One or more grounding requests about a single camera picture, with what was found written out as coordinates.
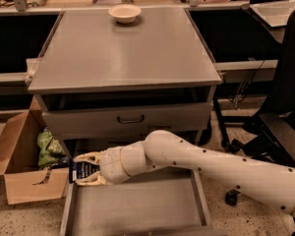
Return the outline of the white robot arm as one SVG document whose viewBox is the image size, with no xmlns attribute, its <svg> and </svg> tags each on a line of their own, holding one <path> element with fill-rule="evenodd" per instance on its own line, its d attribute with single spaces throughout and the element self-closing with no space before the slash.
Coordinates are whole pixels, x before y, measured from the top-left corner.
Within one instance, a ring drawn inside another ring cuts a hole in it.
<svg viewBox="0 0 295 236">
<path fill-rule="evenodd" d="M 143 141 L 74 158 L 99 169 L 80 185 L 112 185 L 164 167 L 197 171 L 230 189 L 295 217 L 295 168 L 197 147 L 168 131 Z"/>
</svg>

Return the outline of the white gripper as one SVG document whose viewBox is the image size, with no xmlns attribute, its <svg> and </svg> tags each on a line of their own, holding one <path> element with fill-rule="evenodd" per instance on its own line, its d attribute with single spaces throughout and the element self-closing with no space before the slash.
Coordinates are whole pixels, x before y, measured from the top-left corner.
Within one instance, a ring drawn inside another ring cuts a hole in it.
<svg viewBox="0 0 295 236">
<path fill-rule="evenodd" d="M 120 147 L 111 147 L 102 152 L 91 151 L 80 154 L 74 158 L 76 163 L 87 162 L 98 164 L 101 175 L 91 175 L 84 179 L 77 179 L 76 184 L 80 186 L 100 186 L 107 182 L 117 184 L 122 182 L 122 166 L 120 158 Z"/>
</svg>

